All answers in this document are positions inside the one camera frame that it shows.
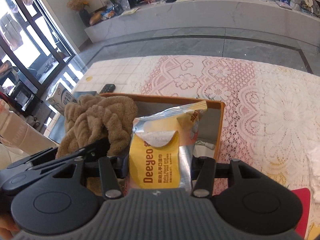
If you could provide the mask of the person left hand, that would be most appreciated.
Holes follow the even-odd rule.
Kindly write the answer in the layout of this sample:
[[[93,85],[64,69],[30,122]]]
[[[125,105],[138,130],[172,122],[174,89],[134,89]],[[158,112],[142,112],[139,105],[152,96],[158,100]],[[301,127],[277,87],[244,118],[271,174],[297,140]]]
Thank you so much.
[[[13,238],[13,232],[19,232],[19,228],[9,214],[1,214],[0,216],[0,235],[4,240]]]

